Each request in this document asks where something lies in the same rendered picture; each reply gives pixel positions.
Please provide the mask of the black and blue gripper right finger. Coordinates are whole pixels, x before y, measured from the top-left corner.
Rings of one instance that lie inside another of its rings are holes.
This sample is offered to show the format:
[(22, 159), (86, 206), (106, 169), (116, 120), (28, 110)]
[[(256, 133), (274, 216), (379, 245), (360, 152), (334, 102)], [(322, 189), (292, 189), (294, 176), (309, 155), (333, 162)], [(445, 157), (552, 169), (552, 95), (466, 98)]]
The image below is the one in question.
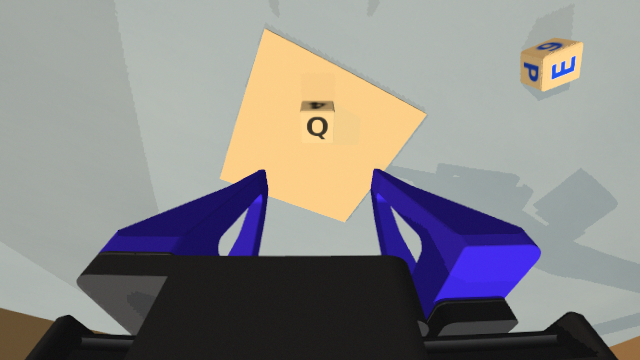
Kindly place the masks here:
[[(504, 299), (540, 258), (521, 227), (380, 169), (373, 170), (370, 190), (381, 255), (407, 262), (426, 320), (441, 301)], [(391, 207), (420, 237), (417, 263)]]

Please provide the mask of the orange flat mat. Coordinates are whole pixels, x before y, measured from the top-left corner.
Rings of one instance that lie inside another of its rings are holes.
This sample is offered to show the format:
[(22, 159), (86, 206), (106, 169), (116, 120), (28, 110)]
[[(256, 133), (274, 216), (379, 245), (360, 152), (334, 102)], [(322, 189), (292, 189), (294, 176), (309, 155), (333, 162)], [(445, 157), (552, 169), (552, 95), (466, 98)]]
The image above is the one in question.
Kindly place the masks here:
[[(333, 101), (333, 143), (302, 143), (302, 101)], [(265, 29), (220, 179), (345, 222), (427, 114)]]

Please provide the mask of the beige letter block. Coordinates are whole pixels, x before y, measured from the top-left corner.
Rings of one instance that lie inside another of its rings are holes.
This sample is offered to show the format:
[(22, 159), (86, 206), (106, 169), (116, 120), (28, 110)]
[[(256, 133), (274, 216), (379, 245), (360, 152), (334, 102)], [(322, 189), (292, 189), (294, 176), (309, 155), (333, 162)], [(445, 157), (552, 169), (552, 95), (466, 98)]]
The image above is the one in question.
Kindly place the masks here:
[(579, 77), (583, 42), (552, 38), (521, 52), (521, 83), (546, 91)]
[(333, 101), (302, 101), (300, 133), (302, 143), (333, 143), (335, 109)]

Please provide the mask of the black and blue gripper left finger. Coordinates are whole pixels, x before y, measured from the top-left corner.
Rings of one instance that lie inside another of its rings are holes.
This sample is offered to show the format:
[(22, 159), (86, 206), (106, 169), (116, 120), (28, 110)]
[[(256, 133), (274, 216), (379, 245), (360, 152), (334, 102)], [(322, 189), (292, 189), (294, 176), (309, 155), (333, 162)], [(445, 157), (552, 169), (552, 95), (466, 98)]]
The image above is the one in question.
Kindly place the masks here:
[(258, 256), (268, 191), (266, 170), (260, 169), (226, 188), (118, 230), (100, 252), (220, 256), (221, 237), (248, 209), (228, 256)]

